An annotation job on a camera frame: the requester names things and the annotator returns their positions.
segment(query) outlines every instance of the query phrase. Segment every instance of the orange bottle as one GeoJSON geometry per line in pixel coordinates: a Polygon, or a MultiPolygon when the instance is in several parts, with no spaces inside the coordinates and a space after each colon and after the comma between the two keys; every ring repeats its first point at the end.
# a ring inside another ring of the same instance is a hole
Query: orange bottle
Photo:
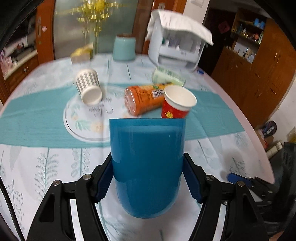
{"type": "Polygon", "coordinates": [[[129,86],[124,91],[125,105],[131,115],[137,116],[159,108],[164,101],[164,89],[171,84],[129,86]]]}

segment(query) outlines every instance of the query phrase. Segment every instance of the dining table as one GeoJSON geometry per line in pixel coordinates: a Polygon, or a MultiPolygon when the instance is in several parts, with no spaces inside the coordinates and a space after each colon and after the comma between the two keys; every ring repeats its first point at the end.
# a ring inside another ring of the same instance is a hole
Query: dining table
{"type": "MultiPolygon", "coordinates": [[[[0,177],[25,238],[54,180],[76,181],[107,158],[109,119],[160,118],[161,108],[135,117],[124,103],[128,86],[153,84],[155,68],[147,55],[116,62],[112,54],[103,53],[76,64],[62,58],[38,66],[13,91],[0,112],[0,177]],[[103,99],[97,105],[85,105],[74,85],[83,69],[98,74],[103,99]]],[[[220,181],[227,182],[233,172],[274,183],[258,136],[227,93],[206,73],[172,70],[186,79],[184,87],[197,98],[186,117],[184,152],[220,181]]],[[[129,215],[119,202],[114,178],[106,197],[95,206],[109,240],[186,241],[202,204],[192,198],[182,175],[175,203],[156,218],[129,215]]],[[[0,213],[17,236],[1,192],[0,213]]],[[[221,205],[214,240],[220,240],[225,213],[226,206],[221,205]]],[[[76,240],[84,240],[75,200],[71,214],[76,240]]]]}

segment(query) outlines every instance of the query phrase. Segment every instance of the white towel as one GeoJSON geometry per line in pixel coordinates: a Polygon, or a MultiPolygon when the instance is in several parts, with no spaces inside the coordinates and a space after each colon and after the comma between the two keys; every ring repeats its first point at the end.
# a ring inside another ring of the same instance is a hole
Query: white towel
{"type": "Polygon", "coordinates": [[[191,32],[205,40],[208,44],[213,45],[212,33],[205,26],[181,13],[162,9],[155,9],[152,11],[145,40],[151,38],[154,23],[158,17],[160,18],[163,28],[191,32]]]}

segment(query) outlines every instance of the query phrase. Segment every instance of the paper cup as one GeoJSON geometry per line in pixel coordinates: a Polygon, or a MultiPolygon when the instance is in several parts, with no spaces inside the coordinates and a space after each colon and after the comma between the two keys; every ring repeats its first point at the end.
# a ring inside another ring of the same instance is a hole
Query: paper cup
{"type": "Polygon", "coordinates": [[[81,70],[75,77],[75,85],[84,104],[95,105],[101,101],[103,94],[95,70],[81,70]]]}
{"type": "Polygon", "coordinates": [[[190,109],[196,105],[194,94],[182,86],[165,87],[162,118],[185,118],[190,109]]]}

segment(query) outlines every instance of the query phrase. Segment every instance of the red paper cup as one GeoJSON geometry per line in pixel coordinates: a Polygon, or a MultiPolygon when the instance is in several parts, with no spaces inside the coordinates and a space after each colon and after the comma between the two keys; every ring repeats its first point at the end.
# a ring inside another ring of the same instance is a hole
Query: red paper cup
{"type": "Polygon", "coordinates": [[[197,100],[193,93],[179,85],[165,87],[162,118],[185,118],[197,100]]]}

